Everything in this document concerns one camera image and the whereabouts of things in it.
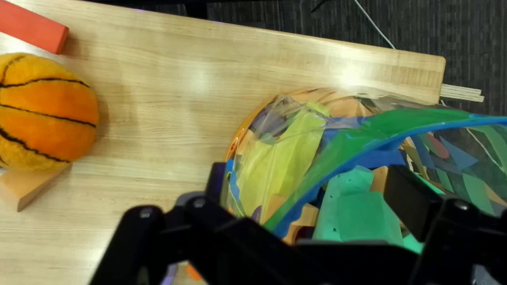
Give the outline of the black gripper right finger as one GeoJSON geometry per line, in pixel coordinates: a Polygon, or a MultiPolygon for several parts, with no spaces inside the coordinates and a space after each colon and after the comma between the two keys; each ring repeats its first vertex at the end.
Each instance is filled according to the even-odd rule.
{"type": "Polygon", "coordinates": [[[440,197],[403,166],[387,170],[386,203],[422,250],[386,242],[297,242],[294,249],[327,273],[321,285],[482,285],[476,268],[507,284],[505,214],[440,197]]]}

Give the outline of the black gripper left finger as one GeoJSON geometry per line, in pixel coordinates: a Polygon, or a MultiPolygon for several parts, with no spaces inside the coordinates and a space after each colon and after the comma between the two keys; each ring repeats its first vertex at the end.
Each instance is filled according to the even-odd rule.
{"type": "Polygon", "coordinates": [[[88,285],[161,285],[188,261],[208,285],[292,285],[291,250],[250,219],[237,219],[202,195],[183,195],[162,212],[128,209],[88,285]]]}

